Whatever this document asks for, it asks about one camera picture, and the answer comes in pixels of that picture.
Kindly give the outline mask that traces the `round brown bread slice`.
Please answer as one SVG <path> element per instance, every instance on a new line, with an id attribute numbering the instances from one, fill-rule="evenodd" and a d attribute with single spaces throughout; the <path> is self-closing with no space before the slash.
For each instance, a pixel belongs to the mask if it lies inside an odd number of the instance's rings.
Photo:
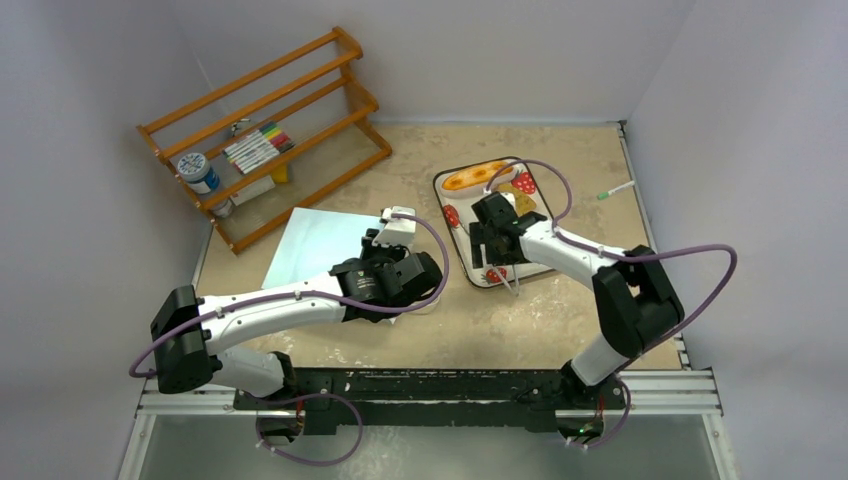
<path id="1" fill-rule="evenodd" d="M 514 200 L 514 209 L 517 216 L 523 216 L 537 208 L 535 200 L 529 194 L 514 187 L 512 184 L 504 183 L 498 185 L 496 190 L 504 195 L 511 195 Z"/>

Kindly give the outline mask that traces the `white strawberry tray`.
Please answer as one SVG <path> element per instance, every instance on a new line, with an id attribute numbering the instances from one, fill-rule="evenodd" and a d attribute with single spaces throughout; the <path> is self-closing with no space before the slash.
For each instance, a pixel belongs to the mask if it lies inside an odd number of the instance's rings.
<path id="1" fill-rule="evenodd" d="M 546 200 L 544 199 L 543 194 L 539 190 L 534 176 L 529 171 L 529 166 L 524 163 L 520 163 L 516 157 L 503 157 L 494 160 L 506 160 L 507 166 L 514 166 L 517 168 L 518 173 L 508 184 L 512 184 L 514 187 L 521 189 L 525 193 L 529 194 L 537 204 L 537 208 L 534 211 L 550 218 L 552 216 L 552 213 L 547 205 Z M 477 218 L 474 212 L 472 211 L 471 206 L 484 197 L 484 189 L 481 194 L 475 196 L 468 196 L 465 198 L 451 198 L 442 193 L 439 188 L 439 183 L 444 180 L 450 173 L 471 165 L 455 167 L 437 173 L 434 177 L 433 185 L 438 203 L 442 209 L 445 222 L 450 228 L 452 241 L 458 252 L 461 265 L 467 279 L 472 285 L 476 287 L 493 288 L 501 285 L 492 271 L 493 265 L 485 265 L 483 268 L 474 268 L 472 266 L 470 235 L 468 232 L 469 224 L 471 222 L 477 221 Z M 496 190 L 496 187 L 497 186 L 492 185 L 492 189 L 494 192 L 498 192 Z M 544 273 L 548 273 L 552 270 L 550 267 L 545 267 L 534 263 L 516 264 L 516 267 L 520 282 L 525 281 L 529 278 L 539 276 Z"/>

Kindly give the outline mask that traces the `long fake bread loaf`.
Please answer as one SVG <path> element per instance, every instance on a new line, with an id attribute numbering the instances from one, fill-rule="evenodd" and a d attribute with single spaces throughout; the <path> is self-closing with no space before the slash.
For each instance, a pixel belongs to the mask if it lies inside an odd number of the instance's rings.
<path id="1" fill-rule="evenodd" d="M 490 180 L 493 186 L 509 183 L 517 173 L 517 168 L 507 166 L 506 160 L 492 160 L 450 173 L 439 188 L 448 197 L 465 198 L 481 194 Z"/>

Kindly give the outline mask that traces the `light blue paper bag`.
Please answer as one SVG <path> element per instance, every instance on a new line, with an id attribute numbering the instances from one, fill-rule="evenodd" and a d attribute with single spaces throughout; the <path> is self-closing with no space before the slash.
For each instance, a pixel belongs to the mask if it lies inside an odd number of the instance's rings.
<path id="1" fill-rule="evenodd" d="M 360 319 L 380 322 L 434 302 L 446 285 L 447 261 L 435 261 L 443 279 L 430 298 L 382 298 L 375 276 L 360 259 L 362 238 L 369 228 L 381 230 L 380 217 L 296 209 L 257 294 L 258 318 L 272 331 Z M 416 222 L 416 229 L 433 229 L 417 215 L 407 219 Z"/>

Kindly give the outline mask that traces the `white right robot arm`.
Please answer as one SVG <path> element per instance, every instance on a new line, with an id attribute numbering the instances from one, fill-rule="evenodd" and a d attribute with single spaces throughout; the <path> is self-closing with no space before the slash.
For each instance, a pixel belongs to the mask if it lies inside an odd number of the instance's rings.
<path id="1" fill-rule="evenodd" d="M 487 259 L 549 267 L 593 293 L 600 333 L 562 368 L 569 404 L 588 405 L 601 383 L 683 320 L 682 303 L 652 249 L 624 250 L 570 234 L 538 212 L 518 214 L 502 193 L 483 197 L 472 210 L 472 230 Z"/>

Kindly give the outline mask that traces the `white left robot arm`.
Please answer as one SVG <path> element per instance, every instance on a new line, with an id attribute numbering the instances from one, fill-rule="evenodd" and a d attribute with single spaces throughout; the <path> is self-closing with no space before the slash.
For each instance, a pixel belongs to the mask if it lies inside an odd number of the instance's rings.
<path id="1" fill-rule="evenodd" d="M 230 386 L 284 409 L 297 399 L 290 358 L 245 347 L 285 330 L 352 320 L 377 323 L 427 306 L 444 289 L 448 263 L 405 243 L 362 239 L 359 256 L 306 280 L 235 296 L 199 297 L 193 286 L 173 289 L 150 325 L 150 356 L 162 394 L 208 384 Z"/>

